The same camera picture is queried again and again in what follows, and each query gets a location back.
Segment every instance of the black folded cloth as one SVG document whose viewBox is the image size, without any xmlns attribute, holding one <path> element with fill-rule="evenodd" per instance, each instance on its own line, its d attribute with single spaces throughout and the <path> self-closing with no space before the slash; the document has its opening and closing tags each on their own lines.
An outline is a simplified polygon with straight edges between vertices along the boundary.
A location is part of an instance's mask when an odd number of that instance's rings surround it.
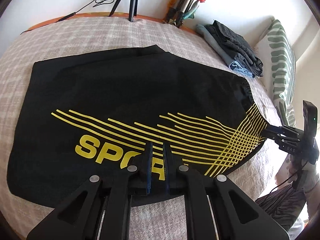
<svg viewBox="0 0 320 240">
<path fill-rule="evenodd" d="M 262 76 L 263 63 L 242 36 L 218 21 L 214 21 L 212 25 L 205 25 L 204 27 L 230 57 L 252 74 Z"/>
</svg>

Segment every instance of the pillow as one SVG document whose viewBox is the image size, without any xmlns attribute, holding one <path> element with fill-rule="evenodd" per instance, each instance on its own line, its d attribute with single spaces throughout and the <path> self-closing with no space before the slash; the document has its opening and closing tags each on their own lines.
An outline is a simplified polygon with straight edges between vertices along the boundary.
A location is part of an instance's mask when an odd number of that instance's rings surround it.
<svg viewBox="0 0 320 240">
<path fill-rule="evenodd" d="M 263 77 L 260 81 L 273 101 L 282 123 L 295 127 L 292 98 L 296 61 L 279 20 L 272 22 L 267 34 L 258 42 L 254 51 L 263 62 Z"/>
</svg>

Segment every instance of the bedspread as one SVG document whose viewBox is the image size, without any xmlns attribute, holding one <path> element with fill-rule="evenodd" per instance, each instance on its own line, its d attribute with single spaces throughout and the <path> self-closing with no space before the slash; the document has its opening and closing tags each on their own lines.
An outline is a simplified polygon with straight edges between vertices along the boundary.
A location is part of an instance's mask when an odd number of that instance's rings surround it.
<svg viewBox="0 0 320 240">
<path fill-rule="evenodd" d="M 26 237 L 52 209 L 9 192 L 6 173 L 14 130 L 34 62 L 106 49 L 157 44 L 165 51 L 204 65 L 231 71 L 199 36 L 153 21 L 130 23 L 118 17 L 89 17 L 50 24 L 21 34 L 0 59 L 0 210 L 11 227 Z M 257 79 L 247 78 L 254 101 L 272 125 L 281 125 Z M 271 140 L 247 163 L 228 175 L 256 199 L 282 165 L 286 153 Z M 130 239 L 187 239 L 183 197 L 132 208 Z"/>
</svg>

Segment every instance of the white wall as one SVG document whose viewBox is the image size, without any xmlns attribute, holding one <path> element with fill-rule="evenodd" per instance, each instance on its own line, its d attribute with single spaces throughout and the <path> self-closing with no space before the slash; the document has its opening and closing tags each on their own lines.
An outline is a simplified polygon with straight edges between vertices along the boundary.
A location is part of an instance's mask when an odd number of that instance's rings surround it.
<svg viewBox="0 0 320 240">
<path fill-rule="evenodd" d="M 295 43 L 292 46 L 296 61 L 300 59 L 303 53 L 310 46 L 319 29 L 320 29 L 320 26 L 316 18 L 312 15 L 307 26 L 305 27 L 305 29 L 303 30 L 299 38 L 295 41 Z"/>
<path fill-rule="evenodd" d="M 80 9 L 91 0 L 12 0 L 0 18 L 0 56 L 9 44 L 32 25 Z M 169 0 L 139 0 L 138 14 L 163 18 Z M 128 12 L 130 0 L 122 0 L 119 12 Z M 81 12 L 110 11 L 112 5 L 87 7 Z M 186 26 L 212 23 L 214 19 L 243 35 L 254 46 L 272 17 L 278 18 L 291 44 L 299 38 L 312 14 L 303 0 L 207 0 L 201 4 L 196 19 Z"/>
<path fill-rule="evenodd" d="M 320 111 L 320 30 L 306 52 L 297 61 L 296 83 L 292 105 L 297 127 L 303 130 L 302 101 L 312 102 Z"/>
</svg>

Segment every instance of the black cable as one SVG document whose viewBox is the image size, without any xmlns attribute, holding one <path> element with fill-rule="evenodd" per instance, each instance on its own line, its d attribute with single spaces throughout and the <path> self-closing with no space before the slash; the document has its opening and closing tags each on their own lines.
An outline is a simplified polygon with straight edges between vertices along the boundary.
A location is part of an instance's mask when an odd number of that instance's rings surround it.
<svg viewBox="0 0 320 240">
<path fill-rule="evenodd" d="M 78 12 L 80 12 L 82 9 L 86 8 L 88 5 L 92 4 L 93 2 L 95 2 L 96 4 L 94 6 L 92 6 L 92 8 L 97 7 L 99 5 L 103 5 L 103 4 L 112 4 L 114 1 L 115 0 L 92 0 L 90 3 L 88 3 L 85 6 L 83 6 L 80 10 L 77 10 L 76 12 L 70 13 L 70 14 L 62 17 L 57 22 L 61 22 L 63 20 L 66 20 L 66 19 L 72 17 L 73 15 L 77 14 Z"/>
<path fill-rule="evenodd" d="M 276 187 L 274 187 L 270 193 L 266 196 L 266 198 L 262 201 L 262 203 L 259 206 L 262 206 L 262 204 L 269 198 L 269 195 L 273 192 L 274 189 L 280 187 L 281 185 L 283 185 L 284 183 L 286 183 L 289 179 L 291 179 L 294 175 L 296 175 L 298 173 L 298 171 L 302 171 L 302 169 L 304 168 L 304 166 L 306 166 L 308 162 L 306 162 L 301 169 L 298 169 L 294 174 L 292 174 L 289 178 L 287 178 L 284 182 L 282 182 L 280 185 L 277 185 Z"/>
</svg>

